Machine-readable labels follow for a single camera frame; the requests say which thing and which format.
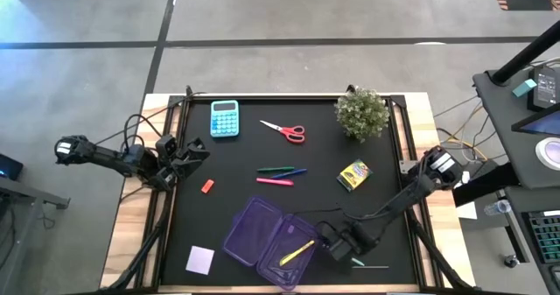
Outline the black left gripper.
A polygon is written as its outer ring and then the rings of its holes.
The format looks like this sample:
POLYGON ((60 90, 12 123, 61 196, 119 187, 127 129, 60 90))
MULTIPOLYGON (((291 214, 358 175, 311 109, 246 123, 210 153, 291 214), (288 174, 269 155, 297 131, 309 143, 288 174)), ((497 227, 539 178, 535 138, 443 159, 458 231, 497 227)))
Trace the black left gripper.
POLYGON ((179 180, 188 178, 201 166, 201 159, 209 156, 210 152, 199 137, 186 144, 186 154, 180 152, 170 157, 158 154, 157 171, 150 178, 150 188, 159 192, 170 192, 179 180))

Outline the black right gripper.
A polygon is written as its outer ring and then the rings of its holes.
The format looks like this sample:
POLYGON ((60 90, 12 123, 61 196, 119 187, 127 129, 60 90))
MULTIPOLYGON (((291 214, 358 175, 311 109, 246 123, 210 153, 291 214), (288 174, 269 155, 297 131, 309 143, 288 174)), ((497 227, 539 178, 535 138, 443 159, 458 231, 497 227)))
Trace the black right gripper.
POLYGON ((348 230, 336 231, 328 221, 319 221, 315 228, 322 238, 326 254, 332 260, 347 261, 353 256, 355 240, 348 230))

